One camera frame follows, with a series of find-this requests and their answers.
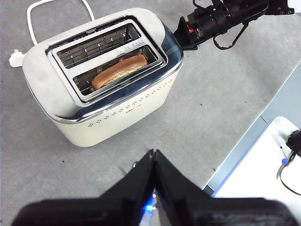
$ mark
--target white table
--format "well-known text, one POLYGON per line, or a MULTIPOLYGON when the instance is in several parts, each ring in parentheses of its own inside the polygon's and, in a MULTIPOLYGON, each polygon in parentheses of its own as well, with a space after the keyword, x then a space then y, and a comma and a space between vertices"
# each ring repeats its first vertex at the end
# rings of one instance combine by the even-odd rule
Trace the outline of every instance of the white table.
MULTIPOLYGON (((291 153, 285 143, 297 129, 284 117, 273 120, 212 196, 277 200, 284 203, 301 224, 301 196, 290 192, 277 178, 282 159, 291 153)), ((300 170, 301 158, 296 156, 282 173, 282 180, 298 193, 301 193, 300 170)))

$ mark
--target hot dog bun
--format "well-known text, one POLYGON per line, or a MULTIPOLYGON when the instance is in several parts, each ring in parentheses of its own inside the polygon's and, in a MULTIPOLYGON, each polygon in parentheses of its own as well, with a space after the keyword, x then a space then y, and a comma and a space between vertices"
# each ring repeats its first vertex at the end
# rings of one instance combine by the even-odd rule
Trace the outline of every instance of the hot dog bun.
POLYGON ((144 55, 133 56, 101 72, 91 82, 93 90, 97 90, 147 65, 144 55))

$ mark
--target white power cord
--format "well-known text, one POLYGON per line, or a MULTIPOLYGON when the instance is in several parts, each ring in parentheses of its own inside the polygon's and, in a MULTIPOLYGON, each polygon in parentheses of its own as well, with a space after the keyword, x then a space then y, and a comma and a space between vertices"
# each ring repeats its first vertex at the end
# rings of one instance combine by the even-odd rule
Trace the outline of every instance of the white power cord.
MULTIPOLYGON (((27 9, 27 23, 28 23, 28 28, 29 28, 30 36, 32 37, 32 42, 33 42, 34 45, 36 45, 38 42, 37 42, 37 40, 36 40, 36 37, 34 36, 34 32, 33 32, 33 28, 32 28, 31 11, 32 11, 32 9, 35 8, 36 6, 42 5, 42 4, 47 3, 47 2, 50 2, 50 1, 54 1, 54 0, 41 0, 41 1, 38 1, 38 2, 36 2, 36 3, 33 3, 33 4, 32 4, 31 6, 29 6, 28 9, 27 9)), ((93 15, 93 12, 92 12, 92 10, 91 10, 91 7, 90 7, 89 4, 87 3, 87 1, 86 1, 86 0, 81 0, 81 1, 85 4, 85 6, 86 6, 86 8, 87 8, 87 10, 88 10, 88 12, 89 12, 89 14, 90 14, 91 20, 92 20, 92 21, 95 20, 94 15, 93 15)))
MULTIPOLYGON (((40 0, 40 1, 30 5, 27 9, 27 23, 28 23, 29 33, 30 33, 30 36, 32 38, 32 42, 33 42, 34 45, 37 45, 38 42, 36 40, 36 37, 35 37, 34 32, 33 32, 33 28, 32 28, 32 18, 31 18, 32 9, 35 8, 36 6, 42 5, 42 4, 50 2, 50 1, 54 1, 54 0, 40 0)), ((95 20, 92 9, 89 6, 89 4, 87 3, 87 1, 86 0, 81 0, 81 1, 85 4, 85 6, 86 6, 86 8, 87 8, 87 10, 90 14, 91 20, 92 21, 95 20)), ((14 53, 12 53, 10 55, 9 64, 12 67, 21 67, 24 56, 25 56, 25 54, 23 54, 22 52, 19 52, 18 49, 15 49, 14 53)))

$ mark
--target blue led light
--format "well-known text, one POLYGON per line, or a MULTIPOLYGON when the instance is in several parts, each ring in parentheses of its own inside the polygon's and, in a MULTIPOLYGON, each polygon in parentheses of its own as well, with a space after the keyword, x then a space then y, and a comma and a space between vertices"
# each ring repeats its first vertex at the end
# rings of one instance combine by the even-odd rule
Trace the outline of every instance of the blue led light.
POLYGON ((153 206, 150 206, 150 205, 146 206, 146 210, 152 212, 153 211, 153 206))
POLYGON ((152 205, 153 205, 153 196, 151 196, 149 198, 149 200, 147 201, 147 203, 145 204, 145 206, 143 208, 144 211, 152 212, 154 210, 152 205))

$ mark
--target toaster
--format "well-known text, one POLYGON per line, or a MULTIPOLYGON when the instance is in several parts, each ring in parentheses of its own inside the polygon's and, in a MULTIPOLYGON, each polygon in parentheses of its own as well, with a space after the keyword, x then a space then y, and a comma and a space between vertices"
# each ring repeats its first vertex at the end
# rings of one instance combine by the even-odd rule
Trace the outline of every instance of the toaster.
POLYGON ((32 47, 26 82, 45 114, 74 145, 95 145, 158 109, 182 66, 183 51, 152 12, 131 8, 75 27, 32 47), (127 58, 147 66, 100 89, 91 81, 127 58))

